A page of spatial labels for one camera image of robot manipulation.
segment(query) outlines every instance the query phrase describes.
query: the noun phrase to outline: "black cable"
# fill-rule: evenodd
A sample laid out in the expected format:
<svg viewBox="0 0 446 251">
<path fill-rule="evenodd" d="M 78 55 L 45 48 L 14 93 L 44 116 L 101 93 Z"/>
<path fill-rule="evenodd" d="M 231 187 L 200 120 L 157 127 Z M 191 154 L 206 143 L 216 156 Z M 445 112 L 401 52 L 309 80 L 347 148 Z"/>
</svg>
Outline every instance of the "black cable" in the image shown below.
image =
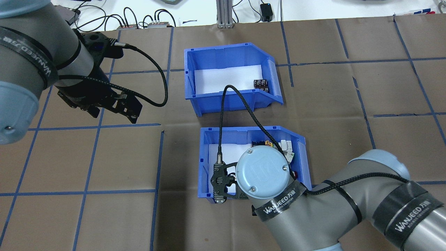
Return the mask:
<svg viewBox="0 0 446 251">
<path fill-rule="evenodd" d="M 158 11 L 161 11 L 161 10 L 165 10 L 165 11 L 167 11 L 166 9 L 157 9 L 156 11 L 155 11 L 155 13 L 153 14 L 153 18 L 155 18 L 155 21 L 157 20 L 157 12 Z"/>
<path fill-rule="evenodd" d="M 87 23 L 85 23 L 85 24 L 83 24 L 83 25 L 81 25 L 81 26 L 78 26 L 78 23 L 77 23 L 77 22 L 74 22 L 74 25 L 76 26 L 76 29 L 78 29 L 78 30 L 80 30 L 80 31 L 82 31 L 82 32 L 91 32 L 91 31 L 93 31 L 93 30 L 95 30 L 95 29 L 99 29 L 99 28 L 105 23 L 105 18 L 107 17 L 107 13 L 105 12 L 104 9 L 102 9 L 101 7 L 98 7 L 98 6 L 94 6 L 94 5 L 82 5 L 82 4 L 81 4 L 81 6 L 79 6 L 78 8 L 81 8 L 81 7 L 95 7 L 95 8 L 98 8 L 98 9 L 102 10 L 102 12 L 104 12 L 104 16 L 103 16 L 103 17 L 98 17 L 98 18 L 96 18 L 96 19 L 93 19 L 93 20 L 91 20 L 91 21 L 89 21 L 89 22 L 87 22 Z M 81 27 L 83 27 L 83 26 L 85 26 L 85 25 L 87 25 L 87 24 L 90 24 L 90 23 L 92 23 L 92 22 L 94 22 L 94 21 L 97 21 L 97 20 L 99 20 L 99 19 L 101 19 L 101 18 L 104 18 L 104 20 L 102 20 L 102 23 L 101 23 L 98 27 L 96 27 L 96 28 L 94 28 L 94 29 L 92 29 L 92 30 L 89 30 L 89 31 L 85 31 L 85 30 L 81 30 L 81 29 L 80 29 Z"/>
<path fill-rule="evenodd" d="M 125 20 L 124 20 L 124 18 L 121 15 L 119 15 L 119 14 L 111 14 L 110 16 L 118 16 L 121 19 L 122 24 L 123 25 L 125 24 Z"/>
<path fill-rule="evenodd" d="M 239 22 L 239 16 L 237 16 L 237 13 L 235 12 L 234 7 L 232 7 L 232 11 L 234 12 L 235 17 L 237 18 L 237 23 L 238 23 Z"/>
<path fill-rule="evenodd" d="M 255 11 L 257 14 L 259 14 L 259 16 L 260 16 L 260 19 L 256 23 L 260 22 L 262 20 L 262 15 L 258 11 L 256 11 L 256 9 L 254 9 L 254 7 L 251 4 L 251 0 L 248 0 L 248 2 L 249 2 L 249 6 L 251 6 L 251 9 L 253 11 Z"/>
<path fill-rule="evenodd" d="M 82 32 L 91 32 L 91 31 L 94 31 L 94 30 L 96 30 L 96 29 L 99 29 L 99 28 L 102 26 L 102 24 L 105 23 L 105 18 L 106 18 L 106 17 L 108 17 L 108 16 L 98 17 L 98 18 L 93 19 L 93 20 L 91 20 L 91 21 L 89 21 L 89 22 L 86 22 L 85 24 L 83 24 L 83 25 L 81 25 L 81 26 L 77 26 L 77 25 L 76 25 L 76 29 L 78 29 L 78 30 L 80 30 L 80 31 L 82 31 Z M 86 25 L 88 25 L 88 24 L 90 24 L 90 23 L 92 23 L 92 22 L 94 22 L 94 21 L 98 21 L 98 20 L 101 19 L 101 18 L 103 18 L 104 20 L 102 21 L 101 25 L 99 25 L 98 27 L 96 27 L 96 28 L 94 28 L 94 29 L 91 29 L 91 30 L 81 30 L 81 28 L 82 28 L 83 26 L 86 26 Z"/>
<path fill-rule="evenodd" d="M 143 29 L 145 29 L 145 28 L 147 28 L 147 27 L 149 26 L 149 24 L 146 23 L 146 22 L 138 22 L 138 24 L 139 24 Z"/>
<path fill-rule="evenodd" d="M 127 17 L 125 16 L 125 10 L 126 10 L 126 9 L 129 9 L 129 10 L 132 12 L 133 17 L 135 18 L 136 28 L 138 28 L 138 20 L 136 19 L 136 15 L 135 15 L 135 13 L 134 13 L 133 10 L 130 9 L 129 7 L 125 7 L 125 8 L 124 8 L 124 19 L 125 19 L 125 23 L 127 24 L 127 27 L 128 27 L 128 21 L 127 21 Z"/>
<path fill-rule="evenodd" d="M 170 15 L 170 17 L 172 18 L 174 27 L 176 27 L 177 24 L 175 23 L 175 18 L 173 18 L 172 14 L 170 14 L 170 12 L 168 12 L 167 10 L 161 10 L 160 12 L 158 12 L 158 15 L 157 15 L 158 21 L 160 20 L 160 14 L 163 12 L 166 12 L 167 14 Z"/>
<path fill-rule="evenodd" d="M 126 44 L 126 45 L 124 46 L 124 48 L 125 48 L 125 49 L 134 50 L 134 51 L 136 51 L 136 52 L 141 53 L 141 54 L 142 54 L 143 56 L 145 56 L 148 60 L 150 60 L 150 61 L 155 65 L 155 67 L 158 69 L 158 71 L 159 71 L 160 74 L 161 74 L 161 78 L 163 79 L 164 93 L 165 93 L 165 95 L 164 95 L 164 100 L 163 100 L 162 103 L 160 103 L 160 104 L 159 104 L 159 103 L 155 103 L 154 101 L 152 101 L 152 100 L 149 99 L 148 97 L 146 97 L 146 96 L 144 96 L 144 95 L 142 95 L 142 94 L 140 94 L 140 93 L 138 93 L 138 92 L 136 92 L 136 91 L 132 91 L 132 90 L 130 90 L 130 89 L 121 87 L 121 86 L 119 86 L 119 85 L 112 84 L 112 83 L 109 83 L 109 82 L 105 82 L 105 81 L 102 81 L 102 80 L 99 80 L 99 79 L 95 79 L 95 78 L 87 77 L 87 76 L 81 76 L 81 75 L 60 75 L 60 76 L 59 76 L 59 79 L 79 79 L 79 80 L 95 81 L 95 82 L 97 82 L 97 83 L 101 83 L 101 84 L 110 86 L 111 88 L 114 88 L 114 89 L 116 89 L 116 90 L 120 90 L 120 91 L 123 91 L 123 92 L 127 92 L 127 93 L 130 93 L 130 94 L 133 94 L 134 96 L 141 98 L 142 100 L 146 101 L 147 103 L 149 103 L 149 104 L 151 104 L 151 105 L 153 105 L 153 106 L 156 106 L 156 107 L 163 107 L 163 106 L 165 106 L 165 104 L 167 103 L 167 99 L 168 99 L 167 82 L 166 82 L 166 78 L 165 78 L 165 76 L 164 76 L 164 72 L 163 72 L 163 70 L 161 69 L 161 67 L 158 65 L 158 63 L 157 63 L 153 58 L 151 58 L 149 55 L 147 55 L 147 53 L 145 53 L 145 52 L 143 52 L 142 50 L 136 48 L 135 46 Z"/>
<path fill-rule="evenodd" d="M 280 22 L 283 21 L 283 8 L 282 8 L 282 0 L 280 0 Z"/>
<path fill-rule="evenodd" d="M 228 88 L 233 89 L 237 95 L 239 96 L 239 98 L 242 100 L 243 104 L 246 107 L 246 110 L 248 111 L 249 115 L 251 115 L 252 120 L 256 123 L 256 125 L 260 128 L 260 130 L 262 130 L 262 132 L 269 138 L 269 140 L 271 140 L 271 142 L 277 147 L 277 149 L 279 150 L 279 152 L 283 155 L 283 151 L 282 148 L 280 147 L 279 143 L 272 137 L 272 135 L 260 124 L 260 122 L 257 120 L 256 116 L 254 115 L 254 113 L 252 112 L 251 108 L 249 107 L 248 103 L 246 102 L 245 98 L 243 97 L 243 95 L 239 92 L 239 90 L 237 90 L 237 88 L 235 88 L 232 85 L 227 85 L 225 86 L 224 90 L 223 90 L 223 96 L 222 96 L 222 104 L 221 104 L 221 111 L 220 111 L 220 126 L 219 126 L 219 145 L 218 145 L 218 155 L 222 154 L 222 129 L 223 129 L 223 113 L 224 113 L 224 99 L 226 96 L 226 91 L 228 90 Z"/>
<path fill-rule="evenodd" d="M 233 5 L 233 7 L 239 5 L 243 0 L 240 0 L 240 2 L 238 2 L 236 5 Z"/>
<path fill-rule="evenodd" d="M 386 172 L 371 172 L 371 173 L 365 173 L 365 174 L 361 174 L 343 181 L 340 181 L 338 183 L 335 183 L 334 185 L 328 186 L 326 188 L 322 188 L 318 191 L 310 191 L 310 190 L 306 190 L 304 192 L 304 194 L 307 195 L 320 195 L 323 194 L 325 192 L 331 191 L 333 189 L 345 186 L 347 184 L 350 184 L 352 182 L 358 181 L 358 180 L 362 180 L 362 179 L 366 179 L 366 178 L 371 178 L 371 177 L 386 177 L 386 178 L 392 178 L 398 181 L 401 181 L 403 183 L 407 183 L 409 182 L 409 180 L 406 180 L 405 178 L 398 176 L 398 175 L 394 175 L 394 174 L 390 174 L 390 173 L 386 173 Z"/>
<path fill-rule="evenodd" d="M 91 2 L 91 0 L 82 2 L 76 9 L 74 9 L 73 12 L 76 12 L 77 10 L 79 10 L 79 8 L 82 7 L 82 5 L 84 5 L 84 3 L 86 3 L 86 2 Z"/>
<path fill-rule="evenodd" d="M 119 18 L 115 17 L 115 15 L 117 15 L 117 14 L 112 14 L 112 15 L 110 15 L 110 16 L 107 17 L 107 19 L 105 20 L 105 24 L 104 24 L 104 31 L 107 31 L 107 22 L 108 22 L 108 19 L 110 19 L 110 17 L 113 17 L 113 18 L 115 18 L 116 20 L 118 20 L 118 22 L 119 22 L 119 26 L 122 28 L 122 23 L 121 23 L 121 21 L 119 20 Z"/>
<path fill-rule="evenodd" d="M 146 19 L 147 17 L 150 17 L 150 20 L 152 20 L 152 23 L 153 23 L 153 18 L 152 18 L 151 15 L 145 15 L 145 17 L 142 19 L 142 22 L 145 23 L 145 19 Z"/>
</svg>

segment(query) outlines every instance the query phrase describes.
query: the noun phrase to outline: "blue plastic bin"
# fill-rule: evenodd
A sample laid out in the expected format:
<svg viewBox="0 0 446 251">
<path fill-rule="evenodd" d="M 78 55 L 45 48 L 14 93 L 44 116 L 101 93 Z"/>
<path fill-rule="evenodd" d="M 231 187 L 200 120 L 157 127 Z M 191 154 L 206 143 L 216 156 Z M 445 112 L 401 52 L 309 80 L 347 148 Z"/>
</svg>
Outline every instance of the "blue plastic bin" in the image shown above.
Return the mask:
<svg viewBox="0 0 446 251">
<path fill-rule="evenodd" d="M 283 105 L 283 98 L 277 77 L 274 58 L 252 43 L 213 46 L 184 50 L 185 97 L 190 100 L 198 117 L 203 113 L 215 113 L 221 110 L 223 90 L 215 93 L 195 93 L 195 70 L 224 69 L 261 65 L 263 79 L 268 81 L 269 93 L 259 89 L 242 90 L 249 107 L 264 108 L 272 102 Z M 240 98 L 234 91 L 226 93 L 225 111 L 243 110 Z"/>
<path fill-rule="evenodd" d="M 277 141 L 290 140 L 294 158 L 291 170 L 297 172 L 297 179 L 308 189 L 311 189 L 310 171 L 305 147 L 305 138 L 281 126 L 265 126 L 265 129 Z M 250 144 L 253 141 L 265 141 L 268 137 L 257 126 L 252 127 L 223 127 L 222 144 Z M 209 163 L 209 144 L 219 143 L 219 128 L 204 127 L 200 130 L 200 159 L 198 166 L 198 197 L 207 198 L 214 202 L 213 191 L 210 187 L 209 170 L 213 170 L 214 163 Z"/>
</svg>

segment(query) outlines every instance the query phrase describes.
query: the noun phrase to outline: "connector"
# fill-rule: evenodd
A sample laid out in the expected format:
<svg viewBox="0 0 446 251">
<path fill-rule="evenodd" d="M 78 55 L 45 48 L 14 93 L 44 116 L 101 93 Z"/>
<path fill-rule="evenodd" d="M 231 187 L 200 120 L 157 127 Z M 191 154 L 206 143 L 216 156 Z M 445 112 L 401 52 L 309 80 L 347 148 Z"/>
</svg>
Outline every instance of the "connector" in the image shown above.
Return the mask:
<svg viewBox="0 0 446 251">
<path fill-rule="evenodd" d="M 262 13 L 262 22 L 270 22 L 273 20 L 273 9 L 271 4 L 261 4 L 260 12 Z"/>
</svg>

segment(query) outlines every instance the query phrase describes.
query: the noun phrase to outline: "electronic component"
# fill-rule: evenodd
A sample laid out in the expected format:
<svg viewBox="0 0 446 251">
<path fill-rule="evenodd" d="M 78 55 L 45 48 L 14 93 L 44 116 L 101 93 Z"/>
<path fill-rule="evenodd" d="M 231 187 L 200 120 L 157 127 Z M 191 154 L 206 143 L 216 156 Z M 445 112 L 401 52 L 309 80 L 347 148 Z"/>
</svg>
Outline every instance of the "electronic component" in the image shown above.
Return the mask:
<svg viewBox="0 0 446 251">
<path fill-rule="evenodd" d="M 264 146 L 265 145 L 265 141 L 253 141 L 251 142 L 251 147 L 253 146 Z"/>
<path fill-rule="evenodd" d="M 147 25 L 147 28 L 166 28 L 171 27 L 169 22 L 157 22 Z"/>
<path fill-rule="evenodd" d="M 262 13 L 262 22 L 270 22 L 273 20 L 273 9 L 271 4 L 261 4 L 260 12 Z"/>
<path fill-rule="evenodd" d="M 256 79 L 254 80 L 254 88 L 260 89 L 264 92 L 269 93 L 268 82 L 266 79 Z"/>
<path fill-rule="evenodd" d="M 72 25 L 77 19 L 79 19 L 79 14 L 81 13 L 81 11 L 78 9 L 67 8 L 61 5 L 55 5 L 54 8 L 57 10 L 57 12 L 59 12 L 68 25 Z"/>
</svg>

